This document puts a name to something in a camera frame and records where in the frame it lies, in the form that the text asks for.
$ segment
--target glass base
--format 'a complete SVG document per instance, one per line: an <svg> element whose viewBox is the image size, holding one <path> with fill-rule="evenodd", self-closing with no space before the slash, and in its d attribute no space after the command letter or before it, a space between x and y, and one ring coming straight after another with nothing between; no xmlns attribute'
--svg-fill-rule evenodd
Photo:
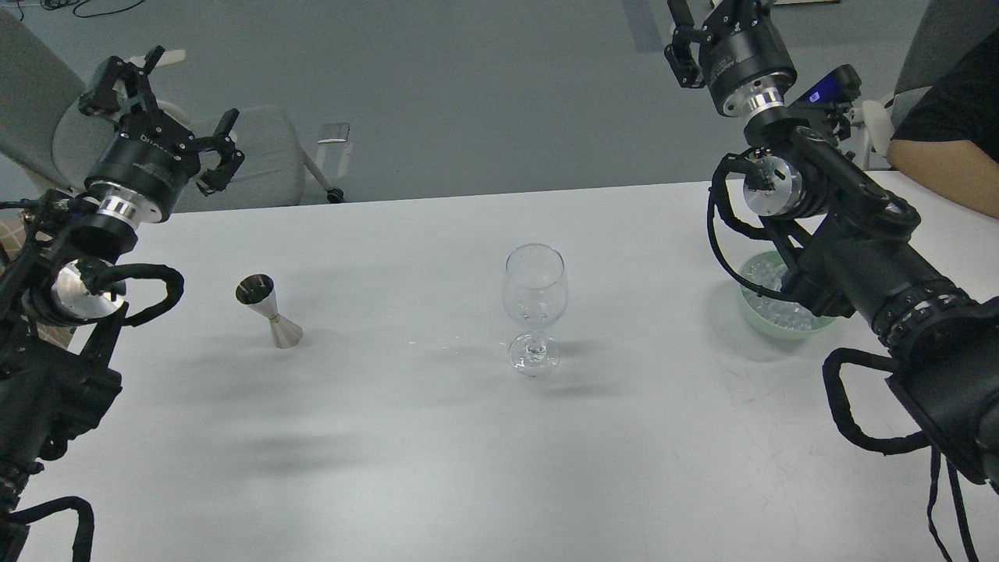
<svg viewBox="0 0 999 562"><path fill-rule="evenodd" d="M524 332L509 344L513 368L528 377L546 375L558 366L558 346L544 332Z"/></svg>

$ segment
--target chair leg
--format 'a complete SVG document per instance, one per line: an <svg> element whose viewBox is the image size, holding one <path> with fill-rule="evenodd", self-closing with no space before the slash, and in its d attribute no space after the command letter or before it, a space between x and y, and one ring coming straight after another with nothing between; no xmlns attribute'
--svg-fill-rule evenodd
<svg viewBox="0 0 999 562"><path fill-rule="evenodd" d="M319 169L319 166L317 166L315 162L313 162L312 157L309 156L304 148L299 147L299 150L302 151L302 160L306 164L306 169L308 169L313 177L316 178L320 187L326 191L327 200L331 203L343 203L344 190L334 186L329 180L326 179L326 176L323 175L323 171Z"/></svg>

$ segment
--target black cable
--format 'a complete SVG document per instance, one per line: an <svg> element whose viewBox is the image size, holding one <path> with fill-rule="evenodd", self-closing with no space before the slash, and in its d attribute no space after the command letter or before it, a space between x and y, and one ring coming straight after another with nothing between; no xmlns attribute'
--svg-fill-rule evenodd
<svg viewBox="0 0 999 562"><path fill-rule="evenodd" d="M961 481L957 477L957 469L947 461L947 477L950 478L950 491L954 495L954 513L957 515L957 529L961 532L961 543L968 562L978 562L975 545L971 542L971 529L968 527L968 513L964 509L964 497L961 495Z"/></svg>
<svg viewBox="0 0 999 562"><path fill-rule="evenodd" d="M28 525L67 509L76 511L78 517L76 536L73 537L73 562L88 562L94 543L94 508L87 500L67 496L11 513L7 520L18 525Z"/></svg>
<svg viewBox="0 0 999 562"><path fill-rule="evenodd" d="M76 13L76 11L79 10L81 6L83 6L84 4L87 4L89 2L90 2L90 0L81 0L76 5L74 5L73 6L73 15L76 16L76 17L78 17L78 18L84 18L84 19L86 19L86 18L96 18L96 17L99 17L99 16L110 16L112 14L120 14L122 12L127 12L127 11L131 10L132 8L135 8L139 4L142 4L142 3L146 2L146 0L139 0L138 2L136 2L135 4L132 4L131 6L129 6L127 8L122 8L120 10L114 10L114 11L111 11L111 12L101 12L99 14L90 14L90 15L86 15L86 16L81 16L80 14Z"/></svg>
<svg viewBox="0 0 999 562"><path fill-rule="evenodd" d="M159 279L167 286L167 296L162 301L125 319L126 326L140 326L166 313L180 302L184 294L184 276L165 265L136 263L104 266L100 260L79 260L81 280L92 294L103 293L112 285L126 279Z"/></svg>
<svg viewBox="0 0 999 562"><path fill-rule="evenodd" d="M749 281L745 277L742 277L741 275L739 275L738 272L736 272L734 269L732 269L732 266L729 265L728 261L725 259L725 256L722 255L722 253L721 253L721 245L718 244L718 236L714 232L714 208L715 208L714 198L711 197L711 196L708 196L708 201L707 201L707 242L708 242L708 244L711 245L711 252L714 253L714 258L721 265L721 269L724 269L725 273L727 273L732 279L734 279L735 281L737 281L739 283L739 285L742 285L746 289L749 289L750 291L754 292L755 294L757 294L759 296L771 298L773 300L785 301L785 302L796 302L794 299L792 299L791 297L789 297L789 296L787 296L787 295L785 295L783 293L780 293L778 291L774 291L773 289L768 289L768 288L766 288L766 287L764 287L762 285L757 285L756 283L753 283L752 281Z"/></svg>
<svg viewBox="0 0 999 562"><path fill-rule="evenodd" d="M947 552L947 548L943 546L943 541L940 540L940 535L937 533L936 525L933 524L933 505L936 504L937 495L937 481L940 479L940 451L936 447L930 450L930 499L926 502L926 519L929 521L930 534L933 535L933 540L937 543L937 548L940 549L940 554L943 555L943 559L947 562L953 562L950 554Z"/></svg>
<svg viewBox="0 0 999 562"><path fill-rule="evenodd" d="M34 206L35 201L30 199L21 199L20 201L3 201L0 202L0 209L30 209Z"/></svg>
<svg viewBox="0 0 999 562"><path fill-rule="evenodd" d="M847 441L857 447L882 455L901 455L922 449L930 444L926 434L918 431L905 437L875 438L870 437L860 429L850 413L850 400L843 386L840 368L844 364L857 365L893 373L898 370L898 362L889 357L882 357L857 349L839 348L832 351L822 363L822 382L825 384L825 395L829 401L829 412L836 429Z"/></svg>

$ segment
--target metal jigger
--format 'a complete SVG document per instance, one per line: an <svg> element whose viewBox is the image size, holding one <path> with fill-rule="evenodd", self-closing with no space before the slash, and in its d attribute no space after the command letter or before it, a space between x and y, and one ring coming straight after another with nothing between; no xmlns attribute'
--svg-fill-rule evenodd
<svg viewBox="0 0 999 562"><path fill-rule="evenodd" d="M288 349L302 340L302 326L278 314L278 295L274 292L274 280L267 275L258 273L240 281L236 287L236 300L271 321L274 345Z"/></svg>

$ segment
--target person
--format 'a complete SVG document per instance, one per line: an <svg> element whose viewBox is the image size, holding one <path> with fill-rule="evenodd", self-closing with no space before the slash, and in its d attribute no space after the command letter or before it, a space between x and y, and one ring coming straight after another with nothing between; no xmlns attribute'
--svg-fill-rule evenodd
<svg viewBox="0 0 999 562"><path fill-rule="evenodd" d="M887 159L927 189L999 218L999 29L912 108Z"/></svg>

